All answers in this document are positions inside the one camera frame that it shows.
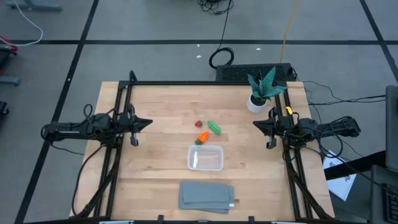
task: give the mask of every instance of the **wooden table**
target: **wooden table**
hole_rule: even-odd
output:
[[[117,82],[102,84],[96,113],[114,106],[117,86]],[[309,118],[303,84],[292,82],[288,86],[292,109],[301,118]],[[294,220],[280,139],[277,147],[266,149],[268,137],[252,124],[267,119],[275,102],[269,103],[262,113],[251,113],[246,107],[250,92],[250,86],[134,86],[131,103],[136,114],[154,122],[138,134],[138,147],[130,145],[129,135],[124,138],[112,219],[156,220],[158,215],[164,215],[165,220],[248,220],[248,216],[255,216],[256,221]],[[224,169],[220,172],[187,169],[189,145],[208,130],[207,125],[195,127],[197,120],[212,120],[222,129],[219,136],[210,131],[206,143],[224,149]],[[98,142],[89,141],[85,158],[98,146]],[[317,149],[315,142],[308,146]],[[90,159],[83,170],[75,200],[77,211],[98,188],[104,152],[103,149]],[[308,189],[325,211],[334,216],[319,154],[302,149],[302,160]],[[178,209],[182,180],[232,185],[235,207],[228,215]],[[106,192],[102,214],[107,198]],[[300,208],[305,217],[302,203]]]

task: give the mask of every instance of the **white paper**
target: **white paper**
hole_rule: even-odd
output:
[[[342,162],[335,158],[328,158],[325,157],[323,160],[323,169],[327,169],[329,167],[340,165]],[[337,197],[341,198],[342,200],[346,201],[349,191],[351,190],[356,174],[351,174],[347,177],[340,177],[334,180],[328,180],[328,188],[329,190],[335,194]]]

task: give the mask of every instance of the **green cucumber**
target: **green cucumber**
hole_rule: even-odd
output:
[[[221,128],[219,126],[217,126],[216,123],[209,121],[209,122],[207,122],[207,124],[209,125],[210,129],[212,131],[214,131],[214,133],[221,134]]]

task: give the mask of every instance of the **gray floor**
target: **gray floor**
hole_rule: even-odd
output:
[[[280,40],[294,1],[234,0],[226,39]],[[45,40],[78,40],[93,0],[59,1],[62,12],[26,11],[43,28]],[[398,40],[396,0],[367,0],[381,34]],[[219,39],[225,15],[202,12],[188,0],[100,0],[88,40]],[[35,39],[39,32],[17,11],[0,0],[0,34],[9,39]],[[376,40],[357,0],[301,0],[290,40]],[[275,63],[280,45],[229,45],[235,64]],[[125,80],[134,70],[139,80],[214,80],[208,58],[217,45],[85,45],[74,74],[60,121],[83,119],[82,108],[96,104],[103,81]],[[0,125],[0,219],[12,223],[16,217],[34,164],[42,146],[40,128],[51,120],[76,45],[21,47],[6,72],[22,78],[19,87],[0,86],[0,100],[9,102],[10,114]],[[390,45],[398,60],[398,46]],[[225,55],[216,63],[225,63]],[[328,85],[337,97],[379,95],[386,85],[397,85],[378,45],[287,45],[285,61],[296,69],[299,79]],[[313,102],[333,100],[325,88],[306,83]],[[362,133],[346,139],[362,155],[385,147],[384,103],[318,106],[322,121],[352,116]],[[317,118],[313,108],[312,115]],[[63,141],[83,152],[86,142]],[[334,140],[325,146],[338,150]],[[348,148],[343,157],[357,158]],[[51,149],[25,222],[67,218],[81,156]]]

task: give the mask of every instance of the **orange carrot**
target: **orange carrot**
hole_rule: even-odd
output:
[[[205,131],[204,133],[201,133],[198,137],[198,140],[195,141],[195,144],[203,144],[209,139],[209,132]]]

